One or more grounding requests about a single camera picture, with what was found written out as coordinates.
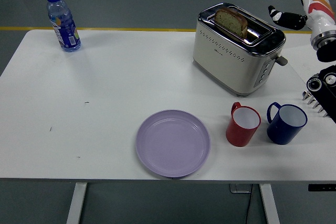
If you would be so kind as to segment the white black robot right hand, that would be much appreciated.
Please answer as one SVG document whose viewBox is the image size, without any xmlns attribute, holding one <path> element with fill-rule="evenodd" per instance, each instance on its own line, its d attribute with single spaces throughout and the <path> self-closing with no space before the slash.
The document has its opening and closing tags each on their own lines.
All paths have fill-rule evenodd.
<svg viewBox="0 0 336 224">
<path fill-rule="evenodd" d="M 335 14 L 328 0 L 301 0 L 305 15 L 281 12 L 273 6 L 268 7 L 272 21 L 281 27 L 301 30 L 311 29 L 311 38 L 335 35 Z"/>
</svg>

